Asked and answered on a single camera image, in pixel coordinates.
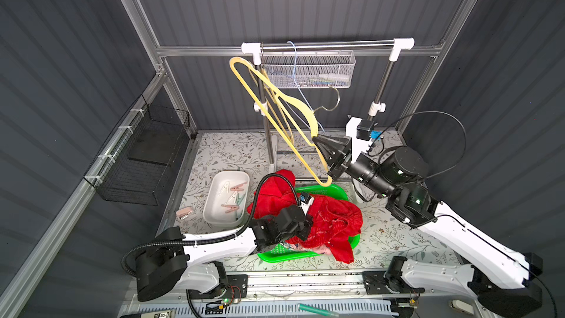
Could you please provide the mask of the yellow hanger of printed shorts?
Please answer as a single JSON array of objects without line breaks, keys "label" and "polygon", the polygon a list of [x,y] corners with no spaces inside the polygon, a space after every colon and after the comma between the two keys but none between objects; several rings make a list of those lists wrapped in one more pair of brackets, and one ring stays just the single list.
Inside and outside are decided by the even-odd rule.
[{"label": "yellow hanger of printed shorts", "polygon": [[[243,64],[247,67],[248,72],[252,77],[252,80],[256,83],[259,92],[266,94],[266,101],[263,102],[262,97],[258,97],[249,87],[247,81],[245,81],[235,68],[236,63]],[[230,67],[234,75],[239,79],[241,85],[243,85],[250,97],[253,98],[255,107],[258,108],[258,111],[261,112],[273,128],[276,129],[281,138],[292,150],[297,150],[296,145],[294,144],[295,140],[293,129],[295,129],[304,138],[304,140],[309,142],[309,139],[305,136],[300,126],[290,114],[291,109],[288,108],[290,105],[294,105],[299,107],[301,110],[303,105],[301,100],[284,94],[271,82],[264,68],[256,69],[256,67],[248,60],[241,57],[234,57],[230,60]]]}]

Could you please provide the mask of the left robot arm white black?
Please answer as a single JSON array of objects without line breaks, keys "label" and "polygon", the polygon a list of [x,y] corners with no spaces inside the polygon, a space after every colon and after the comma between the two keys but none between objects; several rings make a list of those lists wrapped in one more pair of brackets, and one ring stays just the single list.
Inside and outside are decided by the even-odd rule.
[{"label": "left robot arm white black", "polygon": [[140,302],[155,300],[176,287],[208,294],[227,285],[220,261],[269,252],[294,237],[306,239],[312,227],[313,217],[292,205],[277,216],[251,219],[247,226],[220,233],[194,235],[170,228],[129,251],[122,266],[135,278]]}]

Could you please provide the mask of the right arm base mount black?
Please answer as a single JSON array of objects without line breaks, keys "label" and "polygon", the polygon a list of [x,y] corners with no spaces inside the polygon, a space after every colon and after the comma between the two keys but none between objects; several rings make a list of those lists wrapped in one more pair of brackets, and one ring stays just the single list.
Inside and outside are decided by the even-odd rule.
[{"label": "right arm base mount black", "polygon": [[411,289],[398,275],[384,270],[362,272],[366,294],[408,294]]}]

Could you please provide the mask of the red shorts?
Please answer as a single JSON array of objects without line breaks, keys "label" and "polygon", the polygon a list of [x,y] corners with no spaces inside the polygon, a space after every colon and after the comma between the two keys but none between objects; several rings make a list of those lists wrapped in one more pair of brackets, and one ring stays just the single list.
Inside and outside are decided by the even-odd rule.
[{"label": "red shorts", "polygon": [[282,243],[285,255],[292,258],[299,253],[328,255],[343,264],[351,264],[355,257],[351,239],[361,234],[363,215],[360,208],[347,199],[347,195],[337,186],[306,186],[303,190],[291,187],[296,185],[296,176],[288,169],[270,177],[260,190],[254,218],[277,216],[282,210],[295,206],[297,200],[308,198],[306,216],[312,222],[306,240],[293,236]]}]

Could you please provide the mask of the light green clothespin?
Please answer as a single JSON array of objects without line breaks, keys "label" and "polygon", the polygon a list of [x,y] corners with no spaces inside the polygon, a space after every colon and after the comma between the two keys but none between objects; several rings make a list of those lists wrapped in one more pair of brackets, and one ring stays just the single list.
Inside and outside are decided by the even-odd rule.
[{"label": "light green clothespin", "polygon": [[238,206],[238,209],[235,212],[237,220],[241,219],[241,217],[242,217],[243,211],[245,209],[246,196],[247,196],[246,193],[238,192],[238,195],[237,195],[237,198],[236,198],[236,205]]}]

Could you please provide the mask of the yellow hanger of red shorts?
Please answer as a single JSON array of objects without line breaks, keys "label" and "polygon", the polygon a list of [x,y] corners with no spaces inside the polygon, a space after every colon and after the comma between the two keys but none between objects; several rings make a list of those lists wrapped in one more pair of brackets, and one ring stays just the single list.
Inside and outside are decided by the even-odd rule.
[{"label": "yellow hanger of red shorts", "polygon": [[[246,79],[243,78],[237,68],[238,65],[245,67],[255,82],[257,89],[267,94],[264,102],[253,91]],[[323,169],[325,171],[329,169],[328,162],[324,160],[319,147],[315,146],[313,142],[313,138],[320,135],[320,126],[315,116],[315,111],[308,107],[308,104],[304,101],[283,93],[271,82],[266,72],[254,67],[250,61],[242,57],[231,57],[229,67],[238,82],[252,98],[258,112],[275,128],[275,131],[312,176],[313,180],[320,186],[330,186],[334,179],[328,176],[325,180],[321,180],[304,159],[303,154],[296,148],[294,142],[293,132],[296,131],[303,141],[313,148],[313,151],[322,163]]]}]

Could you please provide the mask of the white clothespin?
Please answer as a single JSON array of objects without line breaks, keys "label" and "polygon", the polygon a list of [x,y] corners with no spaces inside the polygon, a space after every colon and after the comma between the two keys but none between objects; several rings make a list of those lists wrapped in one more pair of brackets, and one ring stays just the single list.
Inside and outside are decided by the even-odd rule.
[{"label": "white clothespin", "polygon": [[229,192],[230,192],[230,182],[225,181],[220,187],[219,194],[229,194]]}]

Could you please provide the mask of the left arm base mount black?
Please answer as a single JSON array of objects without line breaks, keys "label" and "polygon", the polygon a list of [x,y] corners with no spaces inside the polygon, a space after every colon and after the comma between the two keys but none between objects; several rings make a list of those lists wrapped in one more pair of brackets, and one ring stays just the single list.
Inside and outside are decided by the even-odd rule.
[{"label": "left arm base mount black", "polygon": [[210,297],[213,299],[243,299],[247,297],[248,286],[248,275],[228,275],[222,278],[219,286],[210,292]]}]

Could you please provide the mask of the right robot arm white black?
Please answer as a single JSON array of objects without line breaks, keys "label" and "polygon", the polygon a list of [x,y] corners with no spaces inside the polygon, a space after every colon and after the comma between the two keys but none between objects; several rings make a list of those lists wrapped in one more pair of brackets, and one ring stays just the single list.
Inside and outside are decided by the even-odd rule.
[{"label": "right robot arm white black", "polygon": [[508,249],[432,197],[418,181],[429,166],[416,151],[392,147],[387,159],[376,162],[366,153],[354,153],[350,138],[319,135],[313,143],[328,165],[329,177],[349,175],[386,198],[385,207],[395,219],[434,237],[467,261],[440,265],[394,256],[383,275],[391,292],[458,294],[502,317],[525,317],[541,309],[543,290],[535,282],[543,271],[541,258]]}]

